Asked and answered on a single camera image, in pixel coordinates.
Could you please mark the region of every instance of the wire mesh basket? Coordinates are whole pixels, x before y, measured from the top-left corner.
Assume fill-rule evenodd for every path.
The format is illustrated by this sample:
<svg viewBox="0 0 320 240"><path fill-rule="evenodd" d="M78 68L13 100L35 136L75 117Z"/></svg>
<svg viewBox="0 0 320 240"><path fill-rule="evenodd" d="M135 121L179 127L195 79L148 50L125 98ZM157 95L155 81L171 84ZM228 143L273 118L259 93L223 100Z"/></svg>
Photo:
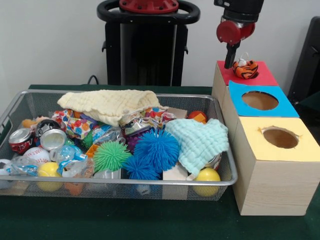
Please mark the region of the wire mesh basket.
<svg viewBox="0 0 320 240"><path fill-rule="evenodd" d="M27 90L18 93L0 117L0 159L12 159L14 152L8 143L9 136L21 126L24 119L39 115L51 116L61 110L58 99L67 91ZM223 118L219 104L211 96L185 94L157 94L162 106L184 109L188 113L202 111L210 119ZM34 197L80 197L123 199L166 199L217 201L228 186L238 178L231 150L222 153L218 168L221 181L132 180L102 178L67 178L0 175L0 195ZM60 186L55 191L43 191ZM212 196L200 196L214 192Z"/></svg>

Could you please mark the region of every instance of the green spiky ball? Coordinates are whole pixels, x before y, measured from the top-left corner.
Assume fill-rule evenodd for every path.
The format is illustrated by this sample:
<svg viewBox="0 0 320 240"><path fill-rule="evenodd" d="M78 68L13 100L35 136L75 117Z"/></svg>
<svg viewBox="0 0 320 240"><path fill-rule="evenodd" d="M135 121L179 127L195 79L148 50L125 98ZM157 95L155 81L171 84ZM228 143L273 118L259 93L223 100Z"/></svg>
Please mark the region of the green spiky ball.
<svg viewBox="0 0 320 240"><path fill-rule="evenodd" d="M90 132L88 132L87 136L84 137L84 139L82 140L81 144L86 148L89 149L92 144L94 144L94 140L92 137L92 130Z"/></svg>
<svg viewBox="0 0 320 240"><path fill-rule="evenodd" d="M114 141L105 142L98 147L93 156L94 171L117 171L129 157L131 153L125 145Z"/></svg>
<svg viewBox="0 0 320 240"><path fill-rule="evenodd" d="M75 142L71 138L67 138L64 145L74 146Z"/></svg>

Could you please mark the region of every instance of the orange tiger toy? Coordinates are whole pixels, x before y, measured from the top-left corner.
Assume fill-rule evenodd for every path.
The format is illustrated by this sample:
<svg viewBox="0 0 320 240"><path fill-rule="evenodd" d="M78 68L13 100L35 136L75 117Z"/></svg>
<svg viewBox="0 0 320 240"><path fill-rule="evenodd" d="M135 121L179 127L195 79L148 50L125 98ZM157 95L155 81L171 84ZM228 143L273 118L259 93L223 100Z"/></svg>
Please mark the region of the orange tiger toy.
<svg viewBox="0 0 320 240"><path fill-rule="evenodd" d="M259 75L258 64L253 60L247 61L245 66L239 66L239 62L235 61L232 68L238 78L254 79Z"/></svg>

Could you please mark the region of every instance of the colorful polka dot box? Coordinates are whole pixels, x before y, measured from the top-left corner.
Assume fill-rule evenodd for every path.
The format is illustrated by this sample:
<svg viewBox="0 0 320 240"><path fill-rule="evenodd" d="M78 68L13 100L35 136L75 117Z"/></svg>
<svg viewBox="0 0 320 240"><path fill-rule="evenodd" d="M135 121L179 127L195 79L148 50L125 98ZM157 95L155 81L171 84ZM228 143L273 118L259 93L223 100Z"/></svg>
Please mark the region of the colorful polka dot box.
<svg viewBox="0 0 320 240"><path fill-rule="evenodd" d="M74 113L70 109L56 111L53 114L52 119L58 123L63 122L66 125L65 133L70 138L77 138L80 140L83 140L95 126L93 122L87 119L74 117Z"/></svg>

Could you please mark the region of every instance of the orange block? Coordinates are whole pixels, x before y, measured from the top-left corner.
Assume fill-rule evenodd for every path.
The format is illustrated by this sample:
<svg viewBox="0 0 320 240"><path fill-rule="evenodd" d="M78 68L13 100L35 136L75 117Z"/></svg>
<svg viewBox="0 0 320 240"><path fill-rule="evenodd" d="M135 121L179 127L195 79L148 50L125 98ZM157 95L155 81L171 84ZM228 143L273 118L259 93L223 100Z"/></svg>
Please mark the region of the orange block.
<svg viewBox="0 0 320 240"><path fill-rule="evenodd" d="M196 121L199 122L199 123L203 123L203 124L206 124L206 123L207 123L207 122L206 122L206 117L203 116L201 113L198 114L197 116L195 116L193 119L196 120Z"/></svg>
<svg viewBox="0 0 320 240"><path fill-rule="evenodd" d="M89 150L85 153L85 155L87 155L89 158L93 158L94 157L94 155L95 155L95 152L97 151L97 149L98 149L98 145L95 145L95 144L93 144L90 148L89 148Z"/></svg>

